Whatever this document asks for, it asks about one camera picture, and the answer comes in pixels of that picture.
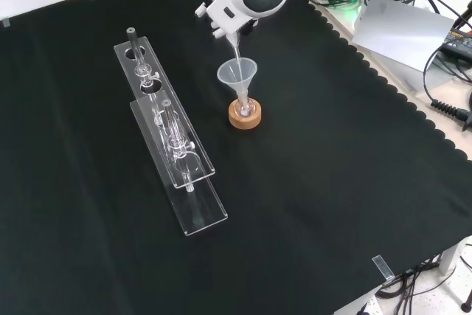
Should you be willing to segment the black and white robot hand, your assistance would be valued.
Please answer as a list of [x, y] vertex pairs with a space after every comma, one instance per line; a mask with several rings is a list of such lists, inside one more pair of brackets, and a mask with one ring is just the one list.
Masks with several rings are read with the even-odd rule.
[[209, 18], [214, 38], [251, 31], [259, 22], [238, 10], [231, 0], [206, 0], [197, 7], [195, 15]]

